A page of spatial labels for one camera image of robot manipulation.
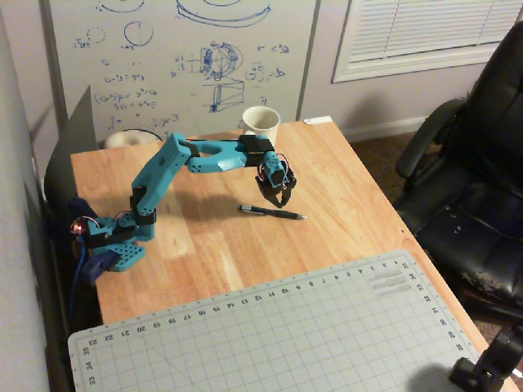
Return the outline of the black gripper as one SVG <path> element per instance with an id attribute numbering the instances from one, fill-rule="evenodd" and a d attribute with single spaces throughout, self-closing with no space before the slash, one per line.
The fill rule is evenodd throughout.
<path id="1" fill-rule="evenodd" d="M 297 181 L 293 175 L 288 174 L 282 182 L 275 185 L 270 181 L 268 176 L 256 176 L 256 182 L 261 195 L 273 206 L 282 208 L 290 201 L 293 188 Z"/>

